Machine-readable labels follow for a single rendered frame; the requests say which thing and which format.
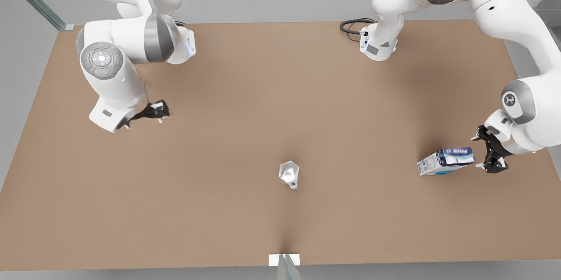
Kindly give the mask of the blue and white carton box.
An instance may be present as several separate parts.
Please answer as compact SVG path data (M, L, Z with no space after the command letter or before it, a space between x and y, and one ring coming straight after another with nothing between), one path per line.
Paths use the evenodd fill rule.
M421 176L448 174L475 163L471 147L447 148L431 154L417 163Z

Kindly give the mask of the white cup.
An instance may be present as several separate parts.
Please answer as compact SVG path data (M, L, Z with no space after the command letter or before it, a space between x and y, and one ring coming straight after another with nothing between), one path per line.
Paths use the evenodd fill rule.
M291 189L297 189L297 180L300 167L292 161L285 162L280 165L279 178L287 184Z

